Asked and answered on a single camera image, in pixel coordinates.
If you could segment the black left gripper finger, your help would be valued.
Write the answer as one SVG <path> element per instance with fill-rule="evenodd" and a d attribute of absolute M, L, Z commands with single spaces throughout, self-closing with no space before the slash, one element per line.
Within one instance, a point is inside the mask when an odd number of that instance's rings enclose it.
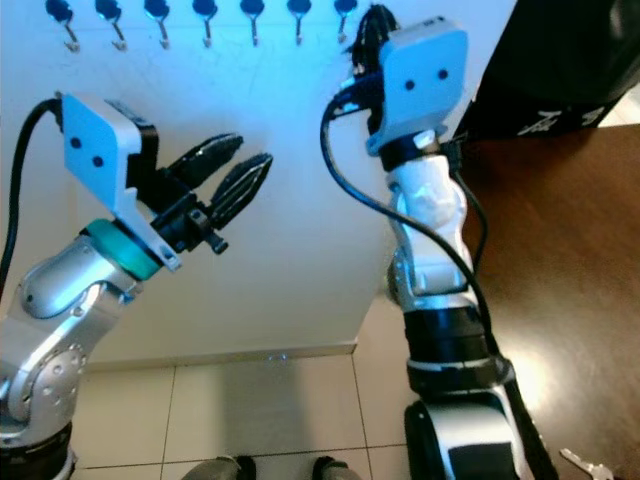
<path fill-rule="evenodd" d="M 223 168 L 243 145 L 241 134 L 215 134 L 180 155 L 164 172 L 188 189 L 200 187 L 216 170 Z"/>
<path fill-rule="evenodd" d="M 257 154 L 234 165 L 216 188 L 207 215 L 212 227 L 223 229 L 246 209 L 265 182 L 274 156 Z"/>

